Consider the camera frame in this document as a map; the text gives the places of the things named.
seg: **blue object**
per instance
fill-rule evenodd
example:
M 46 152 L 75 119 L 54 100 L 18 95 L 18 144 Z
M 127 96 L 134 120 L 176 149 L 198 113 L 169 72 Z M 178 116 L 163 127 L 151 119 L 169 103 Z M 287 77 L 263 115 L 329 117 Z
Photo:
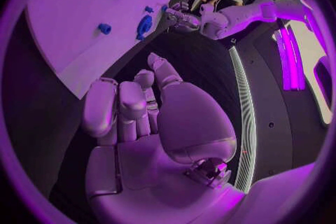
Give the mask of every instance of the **blue object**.
M 150 15 L 145 15 L 145 17 L 142 18 L 142 20 L 140 21 L 140 23 L 138 25 L 137 39 L 138 40 L 143 40 L 144 39 L 143 34 L 148 32 L 151 27 L 152 27 L 152 17 Z
M 146 10 L 148 13 L 154 12 L 153 8 L 151 8 L 149 6 L 145 7 L 144 10 Z
M 108 24 L 100 24 L 98 25 L 98 29 L 104 34 L 108 35 L 111 31 L 111 26 Z
M 168 8 L 168 6 L 165 4 L 161 7 L 161 10 L 165 12 L 167 10 L 167 8 Z

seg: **purple light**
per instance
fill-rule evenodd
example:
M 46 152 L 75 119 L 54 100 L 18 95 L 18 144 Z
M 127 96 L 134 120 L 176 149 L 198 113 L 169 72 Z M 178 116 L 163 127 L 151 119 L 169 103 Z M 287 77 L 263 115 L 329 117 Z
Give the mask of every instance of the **purple light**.
M 280 29 L 280 33 L 282 36 L 282 40 L 284 42 L 284 46 L 286 48 L 286 54 L 287 54 L 289 68 L 290 68 L 291 89 L 297 90 L 298 89 L 298 77 L 297 77 L 297 65 L 296 65 L 297 59 L 295 58 L 294 48 L 291 43 L 291 39 L 288 35 L 287 29 L 282 27 Z
M 297 81 L 298 81 L 298 90 L 304 90 L 306 87 L 304 68 L 302 65 L 302 59 L 300 50 L 298 49 L 297 41 L 293 32 L 291 25 L 287 27 L 288 35 L 294 49 L 295 59 L 296 59 L 296 71 L 297 71 Z
M 275 31 L 274 34 L 276 36 L 278 51 L 281 60 L 283 89 L 285 91 L 289 91 L 291 89 L 291 73 L 290 68 L 288 66 L 286 47 L 284 45 L 280 32 Z

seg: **robotic arm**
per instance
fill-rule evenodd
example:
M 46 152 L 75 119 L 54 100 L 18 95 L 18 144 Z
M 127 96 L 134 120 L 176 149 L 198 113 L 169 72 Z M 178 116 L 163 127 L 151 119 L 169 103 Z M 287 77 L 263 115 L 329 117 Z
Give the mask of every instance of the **robotic arm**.
M 305 6 L 300 0 L 255 0 L 246 6 L 226 7 L 218 12 L 213 11 L 211 4 L 203 4 L 200 7 L 201 18 L 198 21 L 194 15 L 184 14 L 176 10 L 176 7 L 174 5 L 166 12 L 177 18 L 175 25 L 177 29 L 182 29 L 181 25 L 184 22 L 193 21 L 190 30 L 199 30 L 202 35 L 213 40 L 223 39 L 242 31 L 253 21 L 275 22 L 278 18 L 283 18 L 307 23 Z

